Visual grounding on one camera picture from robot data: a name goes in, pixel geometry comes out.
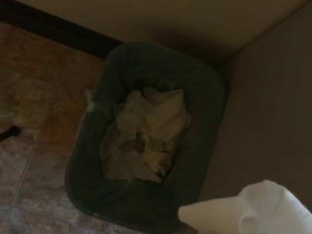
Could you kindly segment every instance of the white towel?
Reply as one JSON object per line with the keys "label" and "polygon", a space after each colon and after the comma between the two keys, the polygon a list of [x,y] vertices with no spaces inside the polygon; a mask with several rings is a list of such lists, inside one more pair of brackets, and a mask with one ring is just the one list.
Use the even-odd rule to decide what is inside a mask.
{"label": "white towel", "polygon": [[238,196],[180,207],[180,221],[202,234],[312,234],[312,215],[286,188],[265,180]]}

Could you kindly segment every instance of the dark baseboard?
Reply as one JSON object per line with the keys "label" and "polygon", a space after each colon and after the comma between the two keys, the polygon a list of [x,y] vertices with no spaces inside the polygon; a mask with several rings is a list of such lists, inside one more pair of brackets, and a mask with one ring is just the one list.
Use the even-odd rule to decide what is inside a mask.
{"label": "dark baseboard", "polygon": [[1,20],[105,59],[122,42],[14,0],[1,0]]}

